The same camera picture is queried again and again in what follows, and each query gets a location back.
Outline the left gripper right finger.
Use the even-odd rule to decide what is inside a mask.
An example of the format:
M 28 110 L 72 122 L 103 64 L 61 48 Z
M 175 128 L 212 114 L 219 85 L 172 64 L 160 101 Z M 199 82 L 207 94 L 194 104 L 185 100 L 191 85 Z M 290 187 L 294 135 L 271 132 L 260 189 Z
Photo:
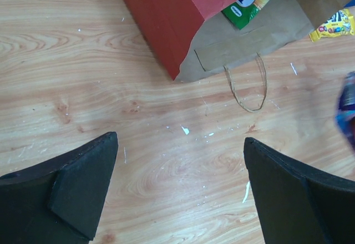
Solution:
M 354 243 L 354 181 L 254 138 L 244 159 L 266 243 Z

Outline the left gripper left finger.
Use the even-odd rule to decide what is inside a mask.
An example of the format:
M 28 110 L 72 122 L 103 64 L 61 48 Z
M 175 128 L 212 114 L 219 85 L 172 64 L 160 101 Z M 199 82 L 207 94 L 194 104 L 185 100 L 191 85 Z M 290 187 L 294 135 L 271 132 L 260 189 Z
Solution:
M 116 132 L 1 176 L 1 243 L 94 240 L 118 152 Z

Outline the purple snack packet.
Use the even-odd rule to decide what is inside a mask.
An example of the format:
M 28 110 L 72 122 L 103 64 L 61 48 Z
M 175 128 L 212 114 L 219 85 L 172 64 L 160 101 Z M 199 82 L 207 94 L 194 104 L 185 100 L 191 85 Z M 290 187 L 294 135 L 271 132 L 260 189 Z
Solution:
M 354 72 L 346 75 L 338 100 L 337 125 L 354 150 Z

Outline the yellow M&M's packet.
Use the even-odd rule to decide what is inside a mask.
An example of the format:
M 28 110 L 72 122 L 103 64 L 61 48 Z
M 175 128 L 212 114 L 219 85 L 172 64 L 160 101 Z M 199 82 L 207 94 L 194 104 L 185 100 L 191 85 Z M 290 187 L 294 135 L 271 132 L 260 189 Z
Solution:
M 335 13 L 325 23 L 309 34 L 312 42 L 321 38 L 335 38 L 344 35 L 354 35 L 354 16 L 348 8 Z

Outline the red paper bag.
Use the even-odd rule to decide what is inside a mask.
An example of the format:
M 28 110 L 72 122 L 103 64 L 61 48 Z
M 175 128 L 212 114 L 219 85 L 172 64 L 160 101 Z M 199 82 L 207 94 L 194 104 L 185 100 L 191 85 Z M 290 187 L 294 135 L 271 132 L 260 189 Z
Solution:
M 222 10 L 237 0 L 124 0 L 174 80 L 194 82 L 297 41 L 351 0 L 270 0 L 243 29 Z

